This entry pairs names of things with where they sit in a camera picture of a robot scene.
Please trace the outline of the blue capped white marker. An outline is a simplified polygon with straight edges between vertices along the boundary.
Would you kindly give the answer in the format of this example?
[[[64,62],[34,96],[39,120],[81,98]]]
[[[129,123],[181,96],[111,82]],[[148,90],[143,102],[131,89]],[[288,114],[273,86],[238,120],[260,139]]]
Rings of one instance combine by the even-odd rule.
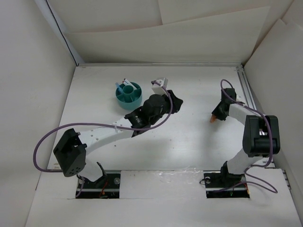
[[[136,90],[137,88],[127,79],[124,79],[123,81],[127,82],[129,84],[129,86],[131,86],[133,88],[133,90]]]

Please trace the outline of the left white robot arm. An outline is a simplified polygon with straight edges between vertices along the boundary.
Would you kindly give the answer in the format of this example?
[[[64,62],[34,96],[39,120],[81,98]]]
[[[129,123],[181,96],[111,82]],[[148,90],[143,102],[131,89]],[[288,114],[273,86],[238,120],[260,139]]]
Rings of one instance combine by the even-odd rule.
[[[65,177],[78,175],[85,177],[94,187],[105,183],[105,173],[99,172],[86,157],[98,148],[115,142],[140,135],[149,130],[163,115],[177,113],[183,100],[177,98],[172,90],[168,94],[151,95],[143,105],[125,115],[123,118],[105,127],[76,132],[68,129],[61,136],[53,153]]]

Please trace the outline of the blue translucent eraser case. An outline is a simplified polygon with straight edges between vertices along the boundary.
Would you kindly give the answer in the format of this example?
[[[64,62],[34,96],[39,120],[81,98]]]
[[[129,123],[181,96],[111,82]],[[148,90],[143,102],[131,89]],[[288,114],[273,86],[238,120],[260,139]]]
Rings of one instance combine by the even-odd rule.
[[[116,85],[117,90],[118,90],[121,94],[123,94],[123,93],[124,93],[124,92],[123,92],[123,89],[120,87],[119,83],[116,82],[115,85]]]

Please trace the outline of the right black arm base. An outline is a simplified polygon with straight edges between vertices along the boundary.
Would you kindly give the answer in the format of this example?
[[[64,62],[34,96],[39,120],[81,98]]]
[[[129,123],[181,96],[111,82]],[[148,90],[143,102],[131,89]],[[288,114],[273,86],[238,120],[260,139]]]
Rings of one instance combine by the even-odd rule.
[[[200,184],[205,187],[208,199],[250,198],[244,174],[233,175],[223,165],[220,170],[203,171]]]

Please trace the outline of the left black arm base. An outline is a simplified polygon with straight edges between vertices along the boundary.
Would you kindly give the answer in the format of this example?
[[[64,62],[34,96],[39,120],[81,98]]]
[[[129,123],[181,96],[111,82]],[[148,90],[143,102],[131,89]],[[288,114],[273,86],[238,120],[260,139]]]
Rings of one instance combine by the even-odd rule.
[[[97,162],[98,170],[102,171],[102,176],[92,182],[89,179],[77,175],[78,185],[75,193],[76,199],[119,199],[121,171],[106,171]]]

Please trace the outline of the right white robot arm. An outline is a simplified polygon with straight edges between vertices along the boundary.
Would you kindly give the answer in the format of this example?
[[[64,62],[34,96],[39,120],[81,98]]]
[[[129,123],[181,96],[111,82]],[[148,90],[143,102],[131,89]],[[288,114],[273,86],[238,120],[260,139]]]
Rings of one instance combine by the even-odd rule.
[[[221,167],[219,181],[224,186],[230,186],[236,181],[237,175],[257,161],[268,157],[272,160],[274,154],[280,151],[280,133],[278,118],[274,115],[262,115],[242,102],[236,101],[234,88],[223,88],[221,100],[212,111],[210,122],[225,121],[231,117],[244,125],[241,150]]]

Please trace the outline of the orange translucent eraser case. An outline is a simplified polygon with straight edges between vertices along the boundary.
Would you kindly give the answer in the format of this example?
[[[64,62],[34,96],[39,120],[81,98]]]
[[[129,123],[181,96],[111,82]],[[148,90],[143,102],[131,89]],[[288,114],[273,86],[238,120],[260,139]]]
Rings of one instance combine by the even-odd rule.
[[[210,123],[214,123],[216,121],[216,116],[212,115],[210,118]]]

